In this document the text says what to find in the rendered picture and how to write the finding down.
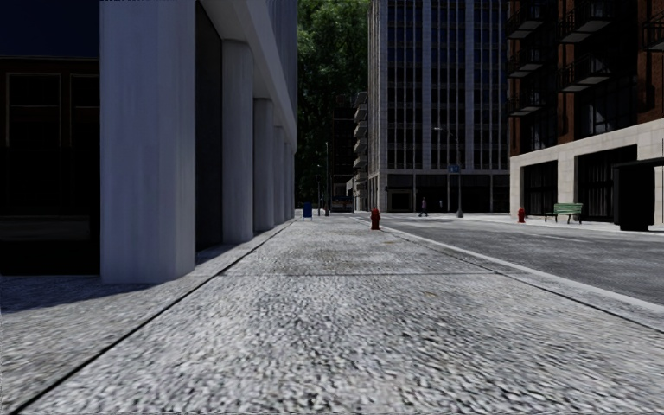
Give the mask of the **trees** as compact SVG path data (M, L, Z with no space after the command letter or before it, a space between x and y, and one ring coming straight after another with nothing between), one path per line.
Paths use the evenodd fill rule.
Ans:
M295 200L317 201L325 178L337 98L367 84L367 11L370 0L297 2L297 153Z

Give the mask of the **green bench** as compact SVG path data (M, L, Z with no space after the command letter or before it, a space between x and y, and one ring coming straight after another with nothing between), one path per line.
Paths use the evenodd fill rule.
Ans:
M555 221L558 221L559 216L566 215L567 223L570 223L572 216L576 216L578 223L581 224L583 206L583 203L577 202L555 203L551 212L544 213L545 221L547 221L549 217L553 217Z

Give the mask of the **dark building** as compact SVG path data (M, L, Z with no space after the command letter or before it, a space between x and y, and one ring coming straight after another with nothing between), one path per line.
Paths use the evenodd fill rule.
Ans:
M338 98L333 112L331 211L368 210L367 92Z

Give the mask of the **pale concrete building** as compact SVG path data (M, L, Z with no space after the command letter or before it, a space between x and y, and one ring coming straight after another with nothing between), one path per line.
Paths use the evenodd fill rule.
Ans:
M0 273L179 278L294 214L297 0L0 0Z

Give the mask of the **glass tower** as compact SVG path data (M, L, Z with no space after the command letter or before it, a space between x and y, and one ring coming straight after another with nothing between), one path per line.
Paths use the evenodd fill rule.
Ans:
M368 19L368 206L509 210L508 0L371 0Z

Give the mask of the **grey street lamp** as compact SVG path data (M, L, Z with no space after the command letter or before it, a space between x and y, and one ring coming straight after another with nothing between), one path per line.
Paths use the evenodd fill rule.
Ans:
M457 136L455 136L447 127L445 126L435 126L432 128L434 131L443 131L447 134L448 137L453 137L455 140L455 160L456 160L456 174L457 174L457 211L456 217L461 219L464 217L463 207L462 207L462 168L460 160L460 143Z

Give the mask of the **red brick building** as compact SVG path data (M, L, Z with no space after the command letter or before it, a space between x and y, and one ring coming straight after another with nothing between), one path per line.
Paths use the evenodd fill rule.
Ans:
M611 221L617 164L664 157L664 0L508 0L510 212Z

